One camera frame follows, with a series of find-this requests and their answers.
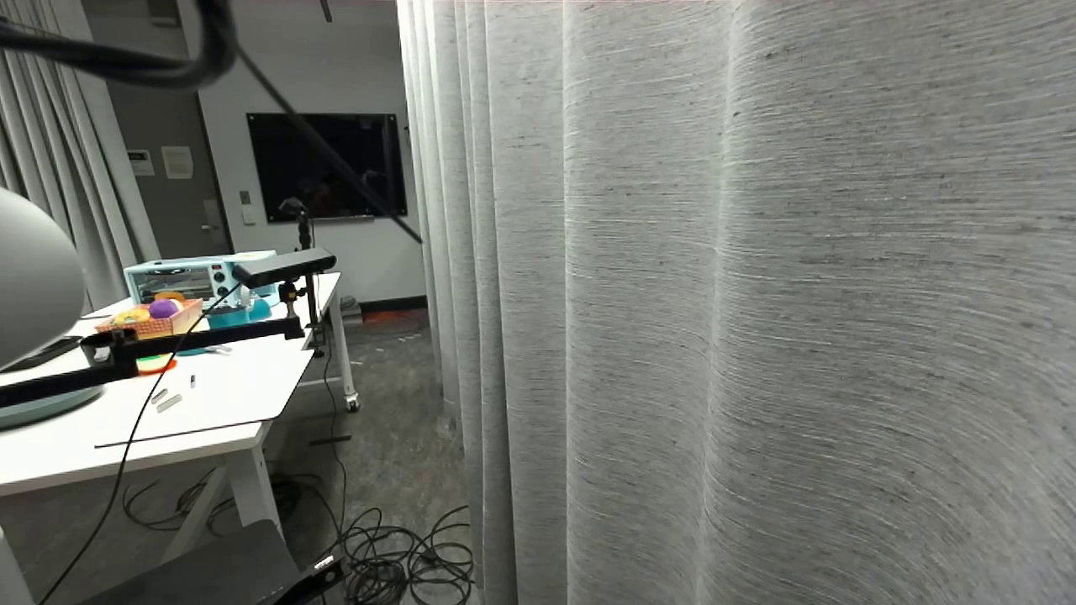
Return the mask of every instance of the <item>table leg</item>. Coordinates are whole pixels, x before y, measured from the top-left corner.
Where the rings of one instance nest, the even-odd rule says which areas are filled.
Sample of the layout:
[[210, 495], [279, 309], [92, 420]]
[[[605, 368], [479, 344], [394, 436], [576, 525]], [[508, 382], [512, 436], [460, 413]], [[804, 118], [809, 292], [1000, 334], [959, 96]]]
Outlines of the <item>table leg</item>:
[[205, 480], [205, 488], [202, 488], [191, 514], [183, 522], [183, 529], [178, 529], [178, 534], [173, 539], [173, 545], [169, 545], [169, 552], [165, 552], [160, 560], [173, 560], [173, 559], [191, 552], [191, 545], [197, 541], [197, 534], [205, 530], [205, 525], [210, 525], [210, 517], [213, 517], [213, 507], [216, 507], [216, 502], [217, 502], [217, 495], [223, 495], [223, 488], [226, 488], [226, 476], [227, 476], [227, 473], [226, 473], [223, 466], [216, 466], [216, 469], [210, 473], [210, 480]]
[[356, 378], [350, 374], [350, 347], [347, 347], [347, 334], [343, 334], [340, 292], [329, 300], [329, 322], [332, 322], [335, 368], [340, 368], [340, 382], [343, 382], [343, 405], [361, 410]]
[[231, 456], [227, 483], [231, 483], [231, 496], [241, 525], [273, 522], [277, 530], [284, 534], [261, 450]]
[[0, 600], [4, 605], [32, 605], [31, 585], [27, 585], [19, 563], [13, 560], [13, 552], [4, 539], [4, 529], [0, 529]]

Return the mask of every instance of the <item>electronic device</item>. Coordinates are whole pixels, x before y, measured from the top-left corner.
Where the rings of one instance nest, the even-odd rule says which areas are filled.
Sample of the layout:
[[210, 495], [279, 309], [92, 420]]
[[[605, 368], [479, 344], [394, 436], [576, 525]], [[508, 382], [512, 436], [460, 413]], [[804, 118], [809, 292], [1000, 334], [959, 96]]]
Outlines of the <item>electronic device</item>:
[[129, 292], [134, 302], [155, 302], [158, 292], [178, 292], [184, 300], [216, 302], [217, 295], [227, 295], [226, 302], [238, 306], [238, 280], [235, 261], [254, 261], [268, 259], [277, 251], [238, 251], [238, 255], [191, 255], [191, 259], [155, 259], [140, 266], [129, 266]]
[[335, 266], [335, 255], [329, 255], [324, 250], [303, 250], [303, 251], [268, 255], [268, 259], [238, 259], [231, 266], [231, 276], [235, 276], [235, 281], [259, 289], [268, 281], [286, 281], [286, 280], [326, 271], [332, 266]]
[[295, 220], [288, 198], [306, 201], [313, 220], [408, 214], [401, 123], [394, 113], [303, 113], [308, 126], [361, 173], [382, 213], [354, 192], [335, 169], [313, 154], [288, 113], [248, 113], [261, 204], [268, 220]]

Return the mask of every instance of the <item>black stand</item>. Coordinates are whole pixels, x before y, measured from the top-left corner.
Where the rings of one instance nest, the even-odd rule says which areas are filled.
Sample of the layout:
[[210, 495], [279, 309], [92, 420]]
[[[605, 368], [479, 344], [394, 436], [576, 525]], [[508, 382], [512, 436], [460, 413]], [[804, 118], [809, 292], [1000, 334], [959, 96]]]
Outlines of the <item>black stand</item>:
[[298, 338], [303, 327], [288, 311], [288, 318], [248, 322], [248, 327], [231, 327], [231, 328], [216, 328], [216, 334], [178, 334], [178, 336], [160, 336], [160, 338], [139, 338], [131, 328], [93, 334], [93, 336], [80, 338], [80, 349], [92, 358], [89, 368], [8, 382], [8, 386], [0, 386], [0, 405], [16, 405], [16, 403], [31, 403], [31, 400], [139, 375], [140, 356], [205, 349], [205, 347], [235, 344], [235, 338], [259, 338], [259, 336]]

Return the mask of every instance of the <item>blue object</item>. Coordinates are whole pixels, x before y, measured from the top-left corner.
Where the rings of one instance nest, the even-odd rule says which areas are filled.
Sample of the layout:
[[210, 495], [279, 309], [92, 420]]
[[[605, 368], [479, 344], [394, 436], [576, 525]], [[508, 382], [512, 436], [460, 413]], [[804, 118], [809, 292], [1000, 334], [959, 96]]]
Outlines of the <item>blue object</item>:
[[226, 306], [210, 311], [210, 328], [231, 328], [231, 327], [245, 327], [245, 322], [261, 322], [273, 316], [273, 289], [251, 289], [251, 302], [248, 306]]

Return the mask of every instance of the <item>white curtain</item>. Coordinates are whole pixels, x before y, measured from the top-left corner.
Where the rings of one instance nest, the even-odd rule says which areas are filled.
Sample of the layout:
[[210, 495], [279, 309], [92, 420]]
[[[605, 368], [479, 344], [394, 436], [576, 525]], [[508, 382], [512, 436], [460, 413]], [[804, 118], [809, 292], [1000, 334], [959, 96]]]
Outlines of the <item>white curtain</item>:
[[1074, 600], [1074, 0], [401, 0], [484, 600]]
[[[92, 39], [80, 0], [0, 0], [27, 30]], [[125, 295], [120, 270], [158, 259], [108, 84], [0, 52], [0, 185], [37, 201], [80, 251], [93, 306]]]

